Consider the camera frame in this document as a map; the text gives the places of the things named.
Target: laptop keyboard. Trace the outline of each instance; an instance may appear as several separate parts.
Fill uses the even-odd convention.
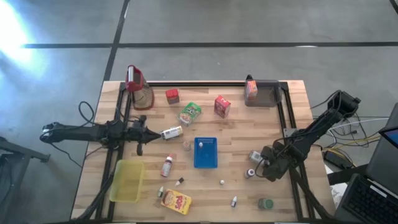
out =
[[[398,223],[398,200],[372,188],[368,180],[356,178],[343,207],[366,223]]]

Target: blue plastic basket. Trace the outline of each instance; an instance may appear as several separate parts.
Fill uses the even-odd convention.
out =
[[[193,166],[205,169],[217,168],[217,138],[195,138]]]

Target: clear plastic container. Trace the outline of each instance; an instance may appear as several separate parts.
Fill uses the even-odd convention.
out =
[[[282,101],[280,83],[277,80],[255,80],[257,85],[257,95],[252,100],[246,94],[246,84],[244,87],[244,104],[246,106],[274,107]]]
[[[112,202],[138,202],[144,178],[144,163],[120,160],[116,164],[113,183],[109,194]]]

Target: concrete floor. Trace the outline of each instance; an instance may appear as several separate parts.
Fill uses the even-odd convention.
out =
[[[51,154],[46,164],[30,163],[9,223],[68,220],[80,169],[39,141],[41,128],[52,121],[83,122],[77,106],[81,100],[96,106],[111,49],[15,50],[10,43],[112,43],[123,0],[0,4],[5,10],[0,25],[7,31],[0,37],[0,136]],[[135,0],[120,43],[383,42],[398,41],[397,26],[388,0]],[[132,63],[147,80],[237,80],[248,73],[300,79],[311,105],[341,89],[362,99],[360,116],[389,116],[398,101],[397,58],[398,47],[118,49],[110,80],[123,80]],[[364,127],[372,134],[385,123]],[[322,145],[329,143],[322,138]],[[86,142],[58,145],[83,162]],[[374,147],[344,149],[360,165],[370,160]]]

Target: laptop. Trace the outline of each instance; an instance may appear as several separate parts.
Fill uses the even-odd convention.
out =
[[[340,221],[398,223],[398,103],[379,133],[365,175],[351,177],[336,210]]]

